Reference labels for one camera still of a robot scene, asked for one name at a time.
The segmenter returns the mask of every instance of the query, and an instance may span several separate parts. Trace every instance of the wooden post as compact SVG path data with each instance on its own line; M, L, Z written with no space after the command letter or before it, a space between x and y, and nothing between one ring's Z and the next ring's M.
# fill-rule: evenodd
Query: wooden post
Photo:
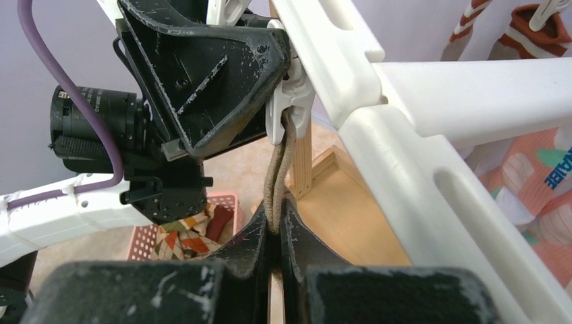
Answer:
M270 16L278 18L272 0L268 0ZM312 189L312 121L308 123L306 135L296 141L292 164L290 165L290 191L300 199Z

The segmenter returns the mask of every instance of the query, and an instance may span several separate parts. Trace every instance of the white drying rack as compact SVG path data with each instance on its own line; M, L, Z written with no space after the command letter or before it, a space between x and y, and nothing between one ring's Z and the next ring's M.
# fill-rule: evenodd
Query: white drying rack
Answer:
M351 0L273 2L411 262L472 270L505 323L572 323L572 300L455 150L572 124L572 58L383 63Z

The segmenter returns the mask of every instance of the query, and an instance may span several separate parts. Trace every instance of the plastic basket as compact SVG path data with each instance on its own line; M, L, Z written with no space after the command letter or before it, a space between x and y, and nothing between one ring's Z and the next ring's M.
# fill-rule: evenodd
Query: plastic basket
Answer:
M208 194L208 201L212 204L223 206L234 211L233 234L236 234L244 226L244 215L240 210L238 196L234 192L213 192ZM133 228L127 260L149 260L157 233L157 225L136 226Z

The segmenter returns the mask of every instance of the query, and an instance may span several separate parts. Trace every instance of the gray wall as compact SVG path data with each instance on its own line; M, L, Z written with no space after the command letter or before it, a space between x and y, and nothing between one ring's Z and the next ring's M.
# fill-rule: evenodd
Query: gray wall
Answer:
M475 24L462 59L485 59L511 10L531 0L496 0ZM268 14L267 0L251 9ZM469 0L354 0L387 52L387 61L434 61ZM78 85L138 92L111 49L113 25L96 0L36 0L34 17L46 43ZM572 28L572 8L563 14ZM56 82L24 38L16 1L0 1L0 193L72 176L47 148ZM327 122L323 108L314 117Z

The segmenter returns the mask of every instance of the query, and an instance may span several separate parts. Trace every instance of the camera lens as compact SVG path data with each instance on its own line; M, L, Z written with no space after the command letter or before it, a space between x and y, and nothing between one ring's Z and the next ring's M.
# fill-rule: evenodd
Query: camera lens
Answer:
M101 116L119 148L125 151L145 149L149 111L143 108L136 94L99 88L79 89ZM52 142L58 136L99 141L93 127L60 86L52 97L50 129Z

